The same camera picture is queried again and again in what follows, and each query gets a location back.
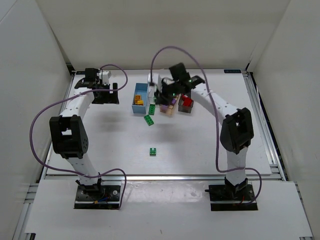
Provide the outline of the green lego plate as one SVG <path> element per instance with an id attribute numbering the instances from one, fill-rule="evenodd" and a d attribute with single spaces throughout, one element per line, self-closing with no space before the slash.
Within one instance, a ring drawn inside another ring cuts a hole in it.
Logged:
<path id="1" fill-rule="evenodd" d="M 154 121 L 149 114 L 145 115 L 143 118 L 148 126 L 151 126 L 154 124 Z"/>
<path id="2" fill-rule="evenodd" d="M 156 111 L 156 105 L 155 104 L 150 104 L 149 105 L 148 114 L 153 116 L 155 114 L 155 111 Z"/>

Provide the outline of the red curved lego brick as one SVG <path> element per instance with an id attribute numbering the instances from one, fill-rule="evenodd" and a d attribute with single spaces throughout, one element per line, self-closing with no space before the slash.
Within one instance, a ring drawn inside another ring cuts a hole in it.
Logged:
<path id="1" fill-rule="evenodd" d="M 181 95 L 181 99 L 183 100 L 183 101 L 185 101 L 186 99 L 188 99 L 189 97 L 187 96 L 187 95 L 184 95 L 184 94 L 182 94 Z"/>

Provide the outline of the red long lego brick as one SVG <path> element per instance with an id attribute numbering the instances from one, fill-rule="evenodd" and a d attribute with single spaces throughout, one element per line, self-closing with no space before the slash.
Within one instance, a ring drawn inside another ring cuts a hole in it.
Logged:
<path id="1" fill-rule="evenodd" d="M 193 106 L 193 100 L 191 98 L 187 98 L 185 101 L 183 101 L 183 106 L 185 107 L 192 107 Z"/>

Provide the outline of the orange transparent lego brick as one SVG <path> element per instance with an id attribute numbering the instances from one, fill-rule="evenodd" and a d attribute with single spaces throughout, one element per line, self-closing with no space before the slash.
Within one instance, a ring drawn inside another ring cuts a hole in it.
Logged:
<path id="1" fill-rule="evenodd" d="M 140 101 L 141 100 L 141 95 L 140 94 L 136 94 L 135 96 L 134 96 L 134 101 L 135 102 L 138 102 L 138 101 Z"/>

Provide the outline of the green lego brick bottom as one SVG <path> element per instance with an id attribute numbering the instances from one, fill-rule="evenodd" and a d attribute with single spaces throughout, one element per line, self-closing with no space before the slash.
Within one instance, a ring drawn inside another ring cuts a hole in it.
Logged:
<path id="1" fill-rule="evenodd" d="M 149 155 L 150 156 L 156 156 L 157 155 L 157 149 L 155 147 L 151 147 L 149 149 Z"/>

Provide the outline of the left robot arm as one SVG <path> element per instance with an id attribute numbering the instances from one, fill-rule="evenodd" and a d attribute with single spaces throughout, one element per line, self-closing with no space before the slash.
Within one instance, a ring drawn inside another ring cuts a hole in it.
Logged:
<path id="1" fill-rule="evenodd" d="M 73 96 L 59 116 L 49 120 L 53 150 L 73 167 L 80 189 L 86 194 L 102 192 L 100 173 L 89 155 L 89 138 L 83 118 L 91 104 L 119 104 L 118 84 L 109 83 L 110 72 L 86 68 L 84 77 L 74 86 Z"/>

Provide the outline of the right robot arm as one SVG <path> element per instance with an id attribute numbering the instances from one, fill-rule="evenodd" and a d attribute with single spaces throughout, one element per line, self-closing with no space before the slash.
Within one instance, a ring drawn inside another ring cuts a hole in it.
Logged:
<path id="1" fill-rule="evenodd" d="M 177 95 L 191 96 L 191 99 L 208 110 L 217 121 L 217 143 L 226 150 L 227 169 L 224 183 L 232 195 L 244 190 L 248 184 L 246 158 L 254 137 L 252 115 L 248 108 L 237 108 L 213 92 L 206 76 L 190 76 L 183 63 L 169 68 L 171 78 L 166 80 L 150 73 L 148 81 L 157 80 L 154 93 L 155 103 L 167 105 Z"/>

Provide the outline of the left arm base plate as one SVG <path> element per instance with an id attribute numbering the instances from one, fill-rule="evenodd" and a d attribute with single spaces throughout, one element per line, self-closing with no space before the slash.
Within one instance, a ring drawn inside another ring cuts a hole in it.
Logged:
<path id="1" fill-rule="evenodd" d="M 77 210 L 119 210 L 122 183 L 98 179 L 96 184 L 77 183 L 73 208 Z"/>

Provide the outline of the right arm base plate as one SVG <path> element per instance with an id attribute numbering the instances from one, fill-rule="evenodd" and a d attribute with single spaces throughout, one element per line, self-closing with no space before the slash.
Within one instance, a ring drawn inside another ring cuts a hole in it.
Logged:
<path id="1" fill-rule="evenodd" d="M 236 194 L 231 193 L 227 187 L 222 184 L 209 185 L 208 189 L 204 191 L 209 194 L 210 210 L 212 212 L 258 210 L 256 201 L 249 203 L 255 197 L 251 184 Z"/>

